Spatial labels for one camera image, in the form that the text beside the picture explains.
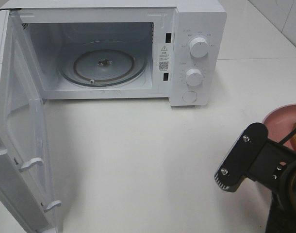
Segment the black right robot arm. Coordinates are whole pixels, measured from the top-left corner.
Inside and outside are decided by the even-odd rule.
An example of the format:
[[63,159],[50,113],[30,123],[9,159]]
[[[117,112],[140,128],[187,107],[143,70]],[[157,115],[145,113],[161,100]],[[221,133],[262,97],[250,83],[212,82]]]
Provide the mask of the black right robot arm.
[[296,233],[296,152],[269,139],[249,173],[272,192],[265,232]]

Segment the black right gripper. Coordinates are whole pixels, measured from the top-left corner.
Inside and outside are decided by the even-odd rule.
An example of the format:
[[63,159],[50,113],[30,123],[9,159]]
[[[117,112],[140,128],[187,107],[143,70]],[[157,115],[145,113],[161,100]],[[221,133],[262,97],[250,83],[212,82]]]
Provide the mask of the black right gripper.
[[295,163],[295,151],[268,140],[249,168],[250,179],[261,184],[278,184],[286,169]]

